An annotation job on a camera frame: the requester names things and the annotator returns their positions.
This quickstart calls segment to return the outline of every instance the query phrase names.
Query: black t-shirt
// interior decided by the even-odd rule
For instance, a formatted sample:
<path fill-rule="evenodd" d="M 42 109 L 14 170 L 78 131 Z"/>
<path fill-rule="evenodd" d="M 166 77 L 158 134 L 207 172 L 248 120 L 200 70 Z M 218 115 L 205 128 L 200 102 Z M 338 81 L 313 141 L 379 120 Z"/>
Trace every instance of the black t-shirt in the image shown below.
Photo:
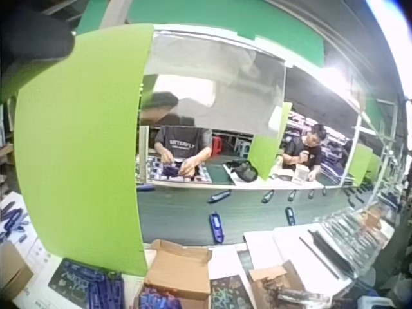
<path fill-rule="evenodd" d="M 306 165 L 309 167 L 309 169 L 312 169 L 314 165 L 320 165 L 321 160 L 322 160 L 322 149 L 321 146 L 316 146 L 316 147 L 308 147 L 303 144 L 302 137 L 293 137 L 291 141 L 286 145 L 285 151 L 283 152 L 286 155 L 290 156 L 299 156 L 302 151 L 308 151 L 308 161 L 303 163 L 303 165 Z M 295 164 L 294 165 L 287 165 L 283 164 L 282 168 L 283 169 L 293 169 L 295 170 Z"/>
<path fill-rule="evenodd" d="M 175 158 L 195 156 L 202 149 L 212 147 L 212 130 L 198 127 L 162 126 L 156 135 L 159 142 Z"/>

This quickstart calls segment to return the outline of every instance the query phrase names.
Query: worker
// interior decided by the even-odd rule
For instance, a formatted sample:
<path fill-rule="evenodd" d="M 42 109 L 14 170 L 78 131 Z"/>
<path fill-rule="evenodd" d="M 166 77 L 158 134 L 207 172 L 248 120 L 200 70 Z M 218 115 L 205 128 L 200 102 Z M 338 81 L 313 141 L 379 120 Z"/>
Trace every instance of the worker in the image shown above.
<path fill-rule="evenodd" d="M 162 163 L 173 163 L 174 158 L 185 159 L 180 176 L 194 176 L 196 166 L 212 154 L 212 130 L 198 127 L 161 126 L 154 140 L 154 149 Z"/>
<path fill-rule="evenodd" d="M 315 124 L 305 136 L 294 137 L 287 143 L 283 157 L 283 169 L 295 170 L 296 164 L 303 164 L 310 170 L 308 180 L 316 179 L 321 170 L 322 149 L 320 143 L 326 138 L 322 124 Z"/>

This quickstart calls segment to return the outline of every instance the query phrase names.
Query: red stool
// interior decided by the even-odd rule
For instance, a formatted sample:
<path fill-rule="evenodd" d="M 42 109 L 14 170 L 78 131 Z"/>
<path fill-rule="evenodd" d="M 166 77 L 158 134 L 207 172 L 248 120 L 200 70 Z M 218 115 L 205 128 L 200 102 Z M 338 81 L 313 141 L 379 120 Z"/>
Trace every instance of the red stool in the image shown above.
<path fill-rule="evenodd" d="M 212 156 L 218 156 L 221 153 L 221 146 L 221 138 L 214 136 L 212 141 Z"/>

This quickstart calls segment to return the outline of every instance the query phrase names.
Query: conveyor belt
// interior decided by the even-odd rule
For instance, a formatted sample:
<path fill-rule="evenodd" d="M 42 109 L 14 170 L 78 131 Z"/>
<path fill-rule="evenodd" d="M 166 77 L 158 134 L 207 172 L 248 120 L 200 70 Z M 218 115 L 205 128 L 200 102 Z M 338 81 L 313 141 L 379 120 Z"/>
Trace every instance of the conveyor belt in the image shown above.
<path fill-rule="evenodd" d="M 243 233 L 251 230 L 271 230 L 286 226 L 285 207 L 295 211 L 297 224 L 311 223 L 316 217 L 349 206 L 341 189 L 328 189 L 327 196 L 316 190 L 312 200 L 308 190 L 298 191 L 290 203 L 290 191 L 276 191 L 267 204 L 261 199 L 267 191 L 233 190 L 228 198 L 209 205 L 207 200 L 216 189 L 181 189 L 156 186 L 153 192 L 138 193 L 138 208 L 143 241 L 151 243 L 161 238 L 182 245 L 213 245 L 209 214 L 217 211 L 225 234 L 224 244 L 243 242 Z M 371 191 L 362 194 L 367 201 Z M 352 198 L 356 206 L 360 202 Z"/>

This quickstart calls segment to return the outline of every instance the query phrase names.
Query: open cardboard box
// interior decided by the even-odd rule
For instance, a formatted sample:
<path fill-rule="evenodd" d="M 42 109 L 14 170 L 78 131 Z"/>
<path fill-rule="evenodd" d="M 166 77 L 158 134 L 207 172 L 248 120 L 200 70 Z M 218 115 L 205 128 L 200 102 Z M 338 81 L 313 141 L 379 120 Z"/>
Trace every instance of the open cardboard box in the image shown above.
<path fill-rule="evenodd" d="M 3 243 L 0 252 L 0 295 L 12 300 L 29 282 L 33 272 L 11 241 Z"/>
<path fill-rule="evenodd" d="M 183 248 L 159 239 L 150 249 L 156 250 L 157 254 L 138 296 L 145 287 L 156 288 L 179 298 L 183 309 L 208 309 L 211 286 L 207 263 L 212 258 L 212 251 Z"/>
<path fill-rule="evenodd" d="M 286 261 L 282 265 L 249 270 L 250 277 L 252 279 L 252 291 L 255 297 L 256 306 L 259 309 L 271 309 L 266 297 L 266 290 L 263 288 L 263 282 L 265 278 L 275 279 L 279 286 L 284 288 L 305 291 L 301 278 L 296 272 L 295 267 L 291 261 Z M 297 304 L 281 304 L 279 309 L 292 309 L 303 308 Z"/>

